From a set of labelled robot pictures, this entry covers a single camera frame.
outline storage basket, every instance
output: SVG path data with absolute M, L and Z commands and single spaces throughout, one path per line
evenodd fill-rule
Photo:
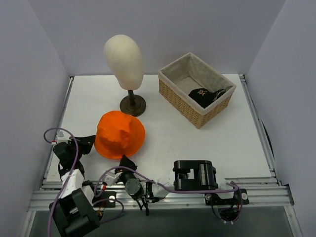
M 228 106 L 236 85 L 192 53 L 187 53 L 158 73 L 159 93 L 196 128 L 201 128 Z M 226 92 L 205 109 L 193 100 L 193 89 Z

